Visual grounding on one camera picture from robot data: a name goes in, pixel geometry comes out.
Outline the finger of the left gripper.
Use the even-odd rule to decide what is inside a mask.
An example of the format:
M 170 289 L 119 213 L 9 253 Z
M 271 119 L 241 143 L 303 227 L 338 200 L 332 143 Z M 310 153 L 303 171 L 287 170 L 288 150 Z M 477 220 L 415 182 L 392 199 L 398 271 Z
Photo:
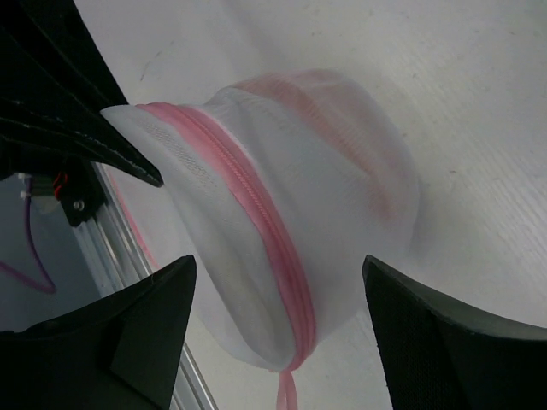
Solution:
M 1 177 L 70 161 L 162 176 L 101 115 L 127 100 L 73 1 L 1 3 Z

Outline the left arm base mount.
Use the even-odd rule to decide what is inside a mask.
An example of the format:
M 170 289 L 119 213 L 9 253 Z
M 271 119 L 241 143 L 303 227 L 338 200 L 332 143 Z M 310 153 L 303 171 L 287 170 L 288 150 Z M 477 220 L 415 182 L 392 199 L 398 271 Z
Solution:
M 53 151 L 1 142 L 1 179 L 30 179 L 30 197 L 59 204 L 72 227 L 94 218 L 105 203 L 98 177 L 89 162 Z

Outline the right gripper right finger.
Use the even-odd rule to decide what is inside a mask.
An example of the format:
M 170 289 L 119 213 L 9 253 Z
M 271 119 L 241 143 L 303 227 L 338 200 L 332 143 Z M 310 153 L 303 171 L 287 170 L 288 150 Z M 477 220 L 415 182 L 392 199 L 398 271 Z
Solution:
M 488 313 L 369 255 L 368 311 L 395 409 L 544 409 L 546 330 Z

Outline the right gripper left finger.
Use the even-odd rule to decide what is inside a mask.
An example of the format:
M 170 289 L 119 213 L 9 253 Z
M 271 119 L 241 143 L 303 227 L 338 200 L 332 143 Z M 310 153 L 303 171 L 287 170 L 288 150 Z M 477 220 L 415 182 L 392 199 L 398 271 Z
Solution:
M 1 334 L 3 409 L 167 409 L 197 278 L 183 256 L 25 331 Z

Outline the white mesh laundry bag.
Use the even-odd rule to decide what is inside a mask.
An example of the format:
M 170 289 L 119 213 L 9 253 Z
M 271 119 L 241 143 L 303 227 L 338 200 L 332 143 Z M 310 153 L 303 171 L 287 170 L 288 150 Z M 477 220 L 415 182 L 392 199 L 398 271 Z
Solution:
M 365 257 L 409 247 L 420 188 L 401 135 L 329 69 L 103 117 L 162 175 L 160 193 L 115 185 L 145 254 L 159 264 L 191 247 L 201 321 L 233 357 L 278 374 L 278 408 L 297 408 L 294 372 L 363 306 Z

